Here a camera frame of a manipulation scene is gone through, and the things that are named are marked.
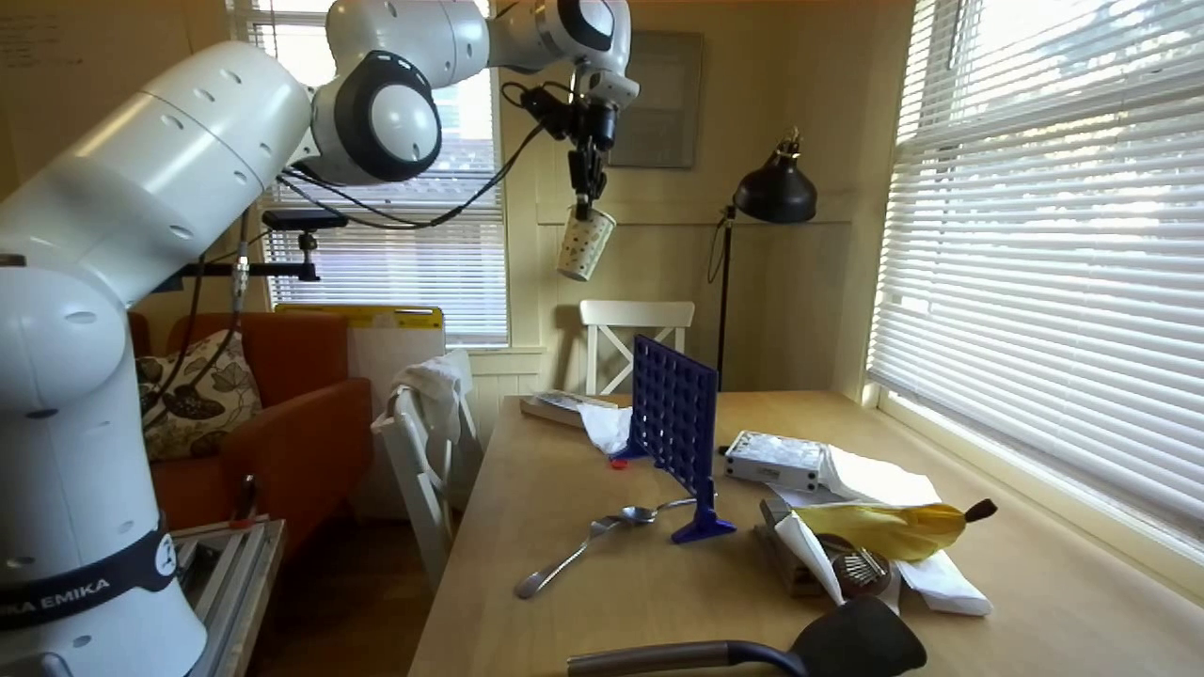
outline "floor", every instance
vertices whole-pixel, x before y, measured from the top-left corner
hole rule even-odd
[[[407,672],[425,608],[409,526],[338,518],[280,573],[248,672]]]

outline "spoon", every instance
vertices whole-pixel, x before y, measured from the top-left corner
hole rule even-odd
[[[662,513],[673,513],[673,509],[688,509],[693,501],[665,501],[665,503],[654,503],[654,509],[644,509],[644,503],[629,503],[613,517],[603,517],[593,523],[593,534],[560,562],[547,566],[547,567],[534,567],[532,576],[524,576],[515,582],[515,598],[534,598],[544,593],[564,567],[573,567],[584,552],[593,552],[596,541],[603,541],[610,532],[619,526],[652,526]]]

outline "black lamp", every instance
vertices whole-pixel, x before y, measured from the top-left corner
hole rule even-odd
[[[800,131],[782,140],[767,161],[738,185],[724,222],[724,286],[719,286],[719,358],[717,378],[724,389],[724,353],[727,353],[727,284],[731,284],[731,220],[748,213],[771,227],[806,227],[817,220],[817,185],[800,170]]]

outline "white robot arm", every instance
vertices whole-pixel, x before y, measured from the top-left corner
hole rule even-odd
[[[491,22],[471,0],[338,0],[327,32],[338,76],[318,97],[259,48],[214,44],[0,202],[0,672],[160,677],[201,657],[124,314],[273,187],[304,128],[318,176],[398,181],[442,147],[430,89],[491,64],[573,62],[560,122],[635,93],[623,0],[520,0]],[[610,143],[564,131],[593,160]]]

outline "window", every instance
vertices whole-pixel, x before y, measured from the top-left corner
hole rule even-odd
[[[245,0],[248,38],[282,62],[304,88],[334,78],[323,34],[333,0]],[[495,72],[437,89],[445,122],[442,161],[404,185],[304,187],[313,200],[363,213],[349,231],[318,234],[322,284],[275,277],[282,304],[442,304],[447,343],[502,346],[507,340],[506,220],[496,192],[437,231],[381,231],[356,202],[404,220],[433,220],[466,202],[496,175]],[[280,187],[275,202],[308,202]],[[269,261],[302,261],[299,234],[273,234]]]
[[[917,0],[870,378],[1204,539],[1204,4]]]

